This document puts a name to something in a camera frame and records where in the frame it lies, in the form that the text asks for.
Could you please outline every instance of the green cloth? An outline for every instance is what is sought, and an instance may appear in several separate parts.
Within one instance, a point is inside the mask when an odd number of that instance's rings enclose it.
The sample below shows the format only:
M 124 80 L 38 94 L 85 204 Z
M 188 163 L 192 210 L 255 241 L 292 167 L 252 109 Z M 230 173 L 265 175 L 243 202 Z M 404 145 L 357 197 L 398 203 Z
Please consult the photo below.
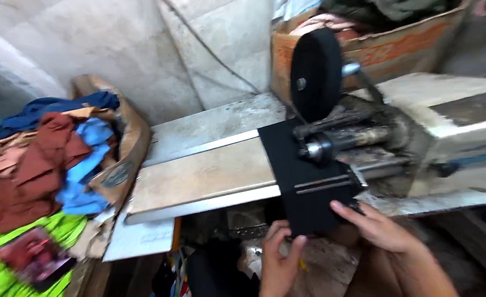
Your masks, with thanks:
M 61 211 L 53 216 L 40 218 L 32 224 L 22 226 L 12 232 L 0 235 L 0 246 L 34 226 L 43 226 L 57 242 L 63 247 L 69 248 L 76 243 L 76 240 L 84 230 L 86 223 L 87 218 L 84 215 L 67 215 Z M 31 287 L 18 282 L 17 277 L 0 263 L 0 296 L 62 296 L 64 289 L 70 282 L 71 273 L 72 272 L 69 272 L 64 275 L 46 292 L 38 294 Z

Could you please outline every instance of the pink fabric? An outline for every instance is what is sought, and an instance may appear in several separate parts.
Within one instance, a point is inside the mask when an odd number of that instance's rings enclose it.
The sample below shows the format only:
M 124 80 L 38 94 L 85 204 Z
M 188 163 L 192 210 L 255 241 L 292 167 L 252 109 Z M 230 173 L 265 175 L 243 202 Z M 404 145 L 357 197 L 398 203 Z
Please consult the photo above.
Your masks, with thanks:
M 19 158 L 27 150 L 26 147 L 9 147 L 0 156 L 0 178 L 9 178 L 15 171 Z
M 340 32 L 346 29 L 352 29 L 357 24 L 349 22 L 343 17 L 338 17 L 334 14 L 324 13 L 314 17 L 300 24 L 296 29 L 292 30 L 289 35 L 304 35 L 311 31 L 328 27 L 335 32 Z

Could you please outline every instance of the polishing wheel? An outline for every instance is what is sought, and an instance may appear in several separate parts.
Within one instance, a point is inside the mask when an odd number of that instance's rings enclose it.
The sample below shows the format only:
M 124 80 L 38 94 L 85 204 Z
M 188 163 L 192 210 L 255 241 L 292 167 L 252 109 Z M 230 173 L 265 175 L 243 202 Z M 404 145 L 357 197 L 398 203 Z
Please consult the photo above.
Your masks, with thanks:
M 306 33 L 292 53 L 292 103 L 307 122 L 326 118 L 340 99 L 342 51 L 328 28 Z

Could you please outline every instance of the machine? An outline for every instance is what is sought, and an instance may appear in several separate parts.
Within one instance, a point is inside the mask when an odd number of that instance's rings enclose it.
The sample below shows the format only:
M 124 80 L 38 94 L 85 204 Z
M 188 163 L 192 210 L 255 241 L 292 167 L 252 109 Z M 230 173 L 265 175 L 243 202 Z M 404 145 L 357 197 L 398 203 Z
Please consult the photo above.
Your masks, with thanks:
M 392 80 L 402 93 L 393 88 L 388 96 L 358 63 L 342 64 L 330 30 L 304 35 L 295 48 L 292 109 L 303 124 L 292 135 L 300 158 L 354 166 L 385 196 L 486 190 L 486 79 L 461 78 L 452 89 L 443 82 L 448 77 L 421 73 Z M 356 76 L 362 97 L 340 92 L 337 81 L 347 76 Z

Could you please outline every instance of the cable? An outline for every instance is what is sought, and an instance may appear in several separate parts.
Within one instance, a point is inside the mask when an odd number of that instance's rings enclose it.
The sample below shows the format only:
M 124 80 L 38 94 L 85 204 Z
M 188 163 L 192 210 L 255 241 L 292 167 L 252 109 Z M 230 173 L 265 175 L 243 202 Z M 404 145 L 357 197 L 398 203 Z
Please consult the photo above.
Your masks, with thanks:
M 190 31 L 190 33 L 192 33 L 192 35 L 195 37 L 195 39 L 197 39 L 197 41 L 199 41 L 199 43 L 208 51 L 208 53 L 210 53 L 210 55 L 219 64 L 221 64 L 221 66 L 225 67 L 225 69 L 228 70 L 228 72 L 230 72 L 233 76 L 239 78 L 241 81 L 243 81 L 244 83 L 246 83 L 253 90 L 253 92 L 251 92 L 251 94 L 253 94 L 253 95 L 259 95 L 261 93 L 258 90 L 258 88 L 256 88 L 253 84 L 251 84 L 248 80 L 246 80 L 245 78 L 243 78 L 241 75 L 239 75 L 235 71 L 233 71 L 225 63 L 223 63 L 223 61 L 221 61 L 216 56 L 216 54 L 213 53 L 213 51 L 208 47 L 208 45 L 201 39 L 201 37 L 199 36 L 199 34 L 190 26 L 190 24 L 188 24 L 188 22 L 186 21 L 186 19 L 182 16 L 182 14 L 175 8 L 175 6 L 169 0 L 162 0 L 162 2 L 166 3 L 166 5 L 170 9 L 170 11 L 172 11 L 177 16 L 177 18 L 179 18 L 179 20 L 186 26 L 186 28 L 188 28 L 188 30 Z

